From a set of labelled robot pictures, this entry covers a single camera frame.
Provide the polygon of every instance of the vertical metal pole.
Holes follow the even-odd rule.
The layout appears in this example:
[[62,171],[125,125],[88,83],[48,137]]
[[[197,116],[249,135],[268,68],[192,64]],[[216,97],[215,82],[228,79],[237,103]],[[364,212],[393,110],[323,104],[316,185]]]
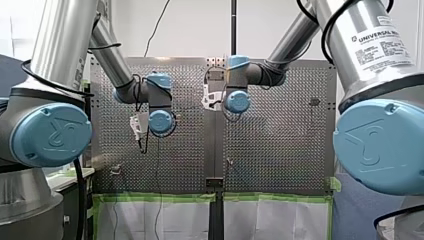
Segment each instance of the vertical metal pole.
[[237,54],[237,0],[231,0],[231,55]]

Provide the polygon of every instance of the white wall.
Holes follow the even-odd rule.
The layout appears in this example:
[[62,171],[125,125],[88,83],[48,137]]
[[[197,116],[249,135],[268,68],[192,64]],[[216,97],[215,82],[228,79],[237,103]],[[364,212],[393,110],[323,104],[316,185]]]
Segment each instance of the white wall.
[[0,54],[31,58],[44,0],[0,0]]
[[[421,0],[396,0],[391,13],[417,56]],[[114,31],[126,56],[142,56],[166,0],[112,0]],[[149,56],[222,56],[230,53],[230,0],[171,0]],[[267,57],[299,13],[295,0],[239,0],[238,53]],[[324,59],[319,36],[305,59]]]

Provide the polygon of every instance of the white object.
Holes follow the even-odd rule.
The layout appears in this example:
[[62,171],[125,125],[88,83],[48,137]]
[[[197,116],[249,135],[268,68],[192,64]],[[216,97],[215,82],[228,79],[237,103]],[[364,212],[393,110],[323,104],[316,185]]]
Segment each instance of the white object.
[[218,92],[209,92],[208,85],[203,85],[203,99],[202,99],[202,105],[205,109],[211,110],[211,111],[222,111],[222,103],[221,100],[223,100],[225,97],[222,91]]
[[140,140],[147,134],[149,128],[149,113],[137,113],[130,117],[130,126],[134,132],[135,140]]

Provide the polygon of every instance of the label sticker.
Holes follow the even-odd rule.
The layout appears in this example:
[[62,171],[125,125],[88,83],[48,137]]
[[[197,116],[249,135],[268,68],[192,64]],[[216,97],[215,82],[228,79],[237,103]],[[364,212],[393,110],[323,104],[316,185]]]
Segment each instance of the label sticker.
[[77,69],[75,71],[74,83],[73,83],[73,88],[75,90],[79,90],[81,88],[81,80],[82,80],[82,74],[84,72],[84,65],[85,65],[85,60],[80,58],[78,60]]
[[398,31],[380,26],[352,37],[356,65],[363,71],[379,72],[386,67],[414,64]]
[[378,21],[382,26],[392,26],[392,18],[389,16],[378,16]]

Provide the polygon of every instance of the green tape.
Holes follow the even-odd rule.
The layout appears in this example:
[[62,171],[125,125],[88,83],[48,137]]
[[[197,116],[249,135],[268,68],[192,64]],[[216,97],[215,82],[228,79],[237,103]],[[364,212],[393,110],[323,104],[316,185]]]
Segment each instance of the green tape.
[[[332,196],[301,196],[292,194],[269,194],[269,193],[228,193],[224,194],[224,201],[259,201],[271,200],[280,202],[299,203],[322,203],[328,204],[328,240],[332,239],[332,216],[333,198]],[[99,208],[101,203],[114,202],[163,202],[163,203],[210,203],[215,201],[215,194],[185,194],[171,195],[157,193],[120,193],[120,194],[95,194],[93,195],[93,221],[94,239],[97,239]]]
[[330,188],[335,190],[336,192],[342,191],[342,183],[336,177],[330,178]]
[[301,196],[293,194],[273,194],[273,193],[225,193],[224,201],[242,202],[270,200],[280,202],[302,202],[302,203],[328,203],[328,196]]
[[215,201],[214,194],[120,193],[94,195],[93,198],[99,199],[100,202],[209,203]]

